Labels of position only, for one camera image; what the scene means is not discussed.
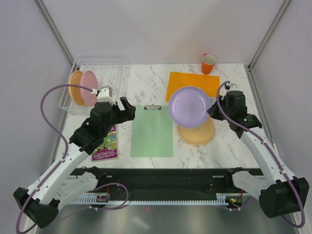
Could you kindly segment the purple plate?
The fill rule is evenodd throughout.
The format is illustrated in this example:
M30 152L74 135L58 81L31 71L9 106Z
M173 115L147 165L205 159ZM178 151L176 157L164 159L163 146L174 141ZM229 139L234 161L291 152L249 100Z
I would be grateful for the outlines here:
M201 89L186 86L176 90L169 99L168 109L172 120L184 128L196 128L208 118L211 108L209 96Z

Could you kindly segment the cream yellow plate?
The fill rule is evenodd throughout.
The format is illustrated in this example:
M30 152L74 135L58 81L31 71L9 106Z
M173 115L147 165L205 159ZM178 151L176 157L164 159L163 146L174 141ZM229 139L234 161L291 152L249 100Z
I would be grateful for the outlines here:
M215 125L212 118L208 118L196 128L177 126L177 131L185 142L191 145L204 145L214 137Z

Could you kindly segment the pink plate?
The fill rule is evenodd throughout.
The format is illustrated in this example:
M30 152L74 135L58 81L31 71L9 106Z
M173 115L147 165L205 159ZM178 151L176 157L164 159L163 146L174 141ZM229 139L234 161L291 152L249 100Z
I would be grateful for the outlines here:
M90 70L84 72L80 79L80 86L90 89L90 91L81 89L80 94L87 106L94 106L94 104L97 102L98 90L98 80L96 75Z

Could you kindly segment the orange yellow plate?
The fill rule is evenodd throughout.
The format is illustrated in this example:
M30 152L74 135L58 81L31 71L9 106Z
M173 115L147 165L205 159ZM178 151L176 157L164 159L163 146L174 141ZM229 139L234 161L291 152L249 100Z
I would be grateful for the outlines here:
M80 85L80 80L81 80L82 75L83 75L82 71L79 71L79 70L74 71L69 77L68 84ZM69 95L70 95L72 101L74 101L78 106L84 106L85 105L85 102L81 97L79 87L69 86L68 91L69 91Z

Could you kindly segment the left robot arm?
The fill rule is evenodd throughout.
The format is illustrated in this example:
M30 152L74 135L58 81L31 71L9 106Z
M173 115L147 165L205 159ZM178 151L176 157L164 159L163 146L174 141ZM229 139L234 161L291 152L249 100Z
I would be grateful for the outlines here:
M135 106L126 97L120 98L124 107L105 99L97 102L73 135L65 140L65 151L51 166L27 188L18 187L13 197L20 208L18 219L27 215L39 228L45 228L57 217L59 211L79 195L95 190L101 192L107 186L106 178L97 175L97 168L87 170L92 178L76 178L63 186L68 176L103 142L117 124L135 119Z

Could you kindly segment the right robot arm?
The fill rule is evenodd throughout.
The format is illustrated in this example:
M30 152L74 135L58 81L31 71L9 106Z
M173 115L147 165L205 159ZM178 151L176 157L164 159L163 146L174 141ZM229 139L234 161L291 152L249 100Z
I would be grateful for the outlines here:
M269 217L304 212L309 184L298 178L285 165L268 141L262 124L256 115L247 111L242 91L228 91L218 96L215 104L207 111L213 119L226 120L230 129L252 153L264 178L258 179L247 170L235 168L223 179L229 192L238 188L259 201L263 213Z

